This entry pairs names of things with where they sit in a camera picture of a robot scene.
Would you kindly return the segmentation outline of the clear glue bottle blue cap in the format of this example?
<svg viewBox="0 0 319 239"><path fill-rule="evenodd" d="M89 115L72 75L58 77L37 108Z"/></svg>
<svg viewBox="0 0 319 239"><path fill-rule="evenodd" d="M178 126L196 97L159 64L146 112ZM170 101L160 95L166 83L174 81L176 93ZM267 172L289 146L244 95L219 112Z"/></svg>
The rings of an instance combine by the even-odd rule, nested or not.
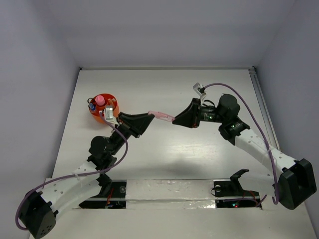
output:
<svg viewBox="0 0 319 239"><path fill-rule="evenodd" d="M90 109L91 112L94 112L96 110L96 107L95 107L95 105L93 103L89 103L88 106L89 106L89 109Z"/></svg>

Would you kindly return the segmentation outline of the pink cap crayon bottle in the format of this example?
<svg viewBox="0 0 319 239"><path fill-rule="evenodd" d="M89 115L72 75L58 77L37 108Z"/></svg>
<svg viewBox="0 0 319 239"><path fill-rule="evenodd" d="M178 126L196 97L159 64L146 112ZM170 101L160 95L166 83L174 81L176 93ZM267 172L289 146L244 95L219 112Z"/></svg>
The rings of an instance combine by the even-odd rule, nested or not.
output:
<svg viewBox="0 0 319 239"><path fill-rule="evenodd" d="M103 97L103 95L97 95L95 97L95 102L96 102L96 105L103 106L105 104L105 98Z"/></svg>

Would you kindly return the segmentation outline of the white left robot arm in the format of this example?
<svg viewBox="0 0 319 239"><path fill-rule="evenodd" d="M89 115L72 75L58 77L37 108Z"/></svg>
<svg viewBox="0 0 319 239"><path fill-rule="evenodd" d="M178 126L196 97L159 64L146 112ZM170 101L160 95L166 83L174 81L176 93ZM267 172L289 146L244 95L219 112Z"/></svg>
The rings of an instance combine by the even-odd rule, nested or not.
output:
<svg viewBox="0 0 319 239"><path fill-rule="evenodd" d="M112 179L107 172L121 162L115 155L123 146L128 149L128 139L140 137L154 117L150 113L119 113L114 125L107 123L113 129L111 136L94 137L89 157L72 174L51 179L26 194L17 210L16 223L24 224L35 239L41 239L68 210L91 197L108 196Z"/></svg>

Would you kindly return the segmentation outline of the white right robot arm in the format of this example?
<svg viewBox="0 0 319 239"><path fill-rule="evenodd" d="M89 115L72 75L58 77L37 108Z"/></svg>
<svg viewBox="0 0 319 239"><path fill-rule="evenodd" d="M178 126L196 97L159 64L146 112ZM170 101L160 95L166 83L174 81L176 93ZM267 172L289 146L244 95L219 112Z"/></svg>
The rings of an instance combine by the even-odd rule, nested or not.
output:
<svg viewBox="0 0 319 239"><path fill-rule="evenodd" d="M272 173L267 179L250 176L247 169L242 169L231 176L230 191L241 195L250 187L275 197L285 208L294 210L317 191L312 164L271 147L238 117L239 111L237 99L230 94L222 95L216 107L203 106L200 99L193 98L172 123L187 128L197 128L202 121L219 123L218 130L226 141L251 155Z"/></svg>

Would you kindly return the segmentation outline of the orange highlighter pen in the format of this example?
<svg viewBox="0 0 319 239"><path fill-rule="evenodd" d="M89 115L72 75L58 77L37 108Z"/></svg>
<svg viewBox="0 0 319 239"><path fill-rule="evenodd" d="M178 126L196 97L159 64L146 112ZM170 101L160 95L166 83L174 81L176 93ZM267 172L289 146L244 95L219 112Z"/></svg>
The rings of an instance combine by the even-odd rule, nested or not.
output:
<svg viewBox="0 0 319 239"><path fill-rule="evenodd" d="M112 107L113 109L116 107L116 106L114 105L114 101L113 101L112 99L108 99L108 100L107 100L107 106Z"/></svg>

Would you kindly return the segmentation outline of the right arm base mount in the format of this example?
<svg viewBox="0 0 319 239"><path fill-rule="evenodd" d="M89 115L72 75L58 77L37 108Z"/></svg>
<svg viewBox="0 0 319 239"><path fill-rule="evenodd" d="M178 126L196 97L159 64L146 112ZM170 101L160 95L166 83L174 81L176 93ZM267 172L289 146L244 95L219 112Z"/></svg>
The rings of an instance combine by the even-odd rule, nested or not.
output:
<svg viewBox="0 0 319 239"><path fill-rule="evenodd" d="M216 180L210 191L215 197L216 208L255 208L261 207L260 194L255 191L247 191L239 183L240 177L249 172L241 169L227 180Z"/></svg>

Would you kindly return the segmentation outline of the pink highlighter pen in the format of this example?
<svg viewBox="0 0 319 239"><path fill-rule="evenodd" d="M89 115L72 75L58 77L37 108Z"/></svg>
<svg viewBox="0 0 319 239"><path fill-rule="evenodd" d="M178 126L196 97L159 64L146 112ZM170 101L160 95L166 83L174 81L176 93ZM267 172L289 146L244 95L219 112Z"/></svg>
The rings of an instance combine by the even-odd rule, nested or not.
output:
<svg viewBox="0 0 319 239"><path fill-rule="evenodd" d="M175 120L175 117L162 112L148 111L148 115L154 115L155 118L159 120L164 120L167 122L173 122Z"/></svg>

